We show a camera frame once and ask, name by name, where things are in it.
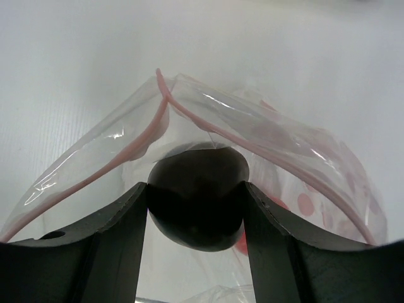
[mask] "plastic wrap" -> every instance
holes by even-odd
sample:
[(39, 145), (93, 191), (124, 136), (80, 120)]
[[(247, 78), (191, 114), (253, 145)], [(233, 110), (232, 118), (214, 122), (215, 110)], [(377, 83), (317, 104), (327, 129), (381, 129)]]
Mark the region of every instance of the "plastic wrap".
[[(289, 119), (262, 100), (242, 97), (181, 74), (164, 79), (158, 72), (37, 179), (10, 214), (0, 240), (9, 241), (45, 211), (124, 163), (124, 173), (131, 176), (127, 189), (144, 181), (136, 177), (139, 172), (147, 174), (173, 150), (180, 153), (209, 142), (209, 148), (220, 143), (242, 153), (250, 181), (300, 217), (356, 241), (385, 243), (387, 221), (381, 198), (349, 148), (326, 130)], [(243, 238), (236, 248), (247, 254)], [(223, 253), (226, 258), (231, 254), (235, 262), (235, 284), (245, 285), (251, 276), (248, 269), (237, 268), (247, 262), (240, 261), (244, 256), (239, 252), (233, 248)], [(206, 255), (187, 254), (205, 270)], [(151, 263), (146, 267), (153, 271)], [(210, 280), (216, 284), (208, 288), (221, 285)], [(243, 293), (226, 288), (213, 291)], [(252, 302), (220, 298), (207, 302)], [(198, 300), (185, 302), (204, 302)]]
[(252, 285), (238, 287), (216, 286), (181, 303), (255, 303)]
[(148, 216), (138, 296), (168, 303), (184, 300), (197, 303), (198, 294), (204, 294), (203, 298), (206, 298), (213, 289), (228, 290), (252, 284), (249, 258), (236, 247), (203, 252), (178, 245), (164, 236)]

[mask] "white corrugated surface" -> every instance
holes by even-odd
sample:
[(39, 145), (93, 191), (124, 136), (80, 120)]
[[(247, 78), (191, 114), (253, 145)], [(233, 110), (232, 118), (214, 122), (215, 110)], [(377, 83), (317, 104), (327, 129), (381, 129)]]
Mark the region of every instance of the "white corrugated surface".
[[(390, 239), (404, 237), (404, 7), (259, 2), (0, 1), (0, 222), (46, 167), (160, 67), (248, 83), (290, 116), (332, 130), (382, 191)], [(121, 191), (121, 172), (103, 182), (94, 192), (100, 205)], [(21, 237), (88, 211), (87, 201), (72, 202)]]

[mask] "pink dot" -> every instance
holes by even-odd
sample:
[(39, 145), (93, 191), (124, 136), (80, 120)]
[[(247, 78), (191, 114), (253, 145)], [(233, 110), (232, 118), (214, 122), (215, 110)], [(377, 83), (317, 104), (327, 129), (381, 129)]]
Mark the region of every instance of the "pink dot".
[(310, 192), (312, 192), (312, 193), (318, 193), (318, 190), (315, 189), (315, 188), (313, 188), (312, 186), (306, 184), (306, 187), (307, 187), (307, 189), (308, 189)]
[(377, 203), (376, 198), (372, 194), (370, 197), (369, 208), (375, 215), (379, 214), (380, 211), (379, 204)]
[(334, 219), (329, 213), (323, 213), (323, 224), (325, 229), (332, 229), (334, 226)]
[(282, 206), (284, 209), (289, 210), (289, 207), (281, 200), (276, 197), (270, 197), (277, 205)]
[(268, 103), (266, 103), (264, 100), (259, 101), (259, 104), (260, 104), (260, 106), (262, 106), (262, 107), (266, 107), (267, 109), (276, 111), (272, 106), (270, 106), (270, 105), (269, 105)]
[(297, 205), (302, 215), (309, 217), (314, 213), (314, 205), (307, 194), (300, 194), (297, 197)]
[(236, 243), (235, 248), (245, 256), (248, 256), (246, 233), (244, 232), (240, 240)]
[(349, 188), (355, 194), (356, 190), (355, 190), (355, 177), (354, 177), (354, 175), (349, 172), (349, 173), (346, 174), (345, 177), (347, 178)]

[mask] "black sphere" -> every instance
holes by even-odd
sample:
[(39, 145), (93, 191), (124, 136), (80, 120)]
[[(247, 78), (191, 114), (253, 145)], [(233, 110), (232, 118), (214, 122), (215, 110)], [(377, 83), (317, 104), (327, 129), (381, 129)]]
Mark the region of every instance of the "black sphere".
[(244, 231), (237, 185), (248, 180), (249, 167), (233, 148), (203, 149), (207, 146), (200, 143), (160, 160), (150, 172), (146, 198), (153, 221), (169, 239), (200, 251), (222, 251)]

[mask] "black clamp jaw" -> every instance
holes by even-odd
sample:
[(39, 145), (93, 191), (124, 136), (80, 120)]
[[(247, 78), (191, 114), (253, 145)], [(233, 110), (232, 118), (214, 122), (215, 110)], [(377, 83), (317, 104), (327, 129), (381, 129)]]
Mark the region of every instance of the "black clamp jaw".
[[(148, 185), (39, 240), (0, 244), (0, 302), (133, 303)], [(331, 234), (238, 185), (257, 303), (403, 302), (404, 241)]]

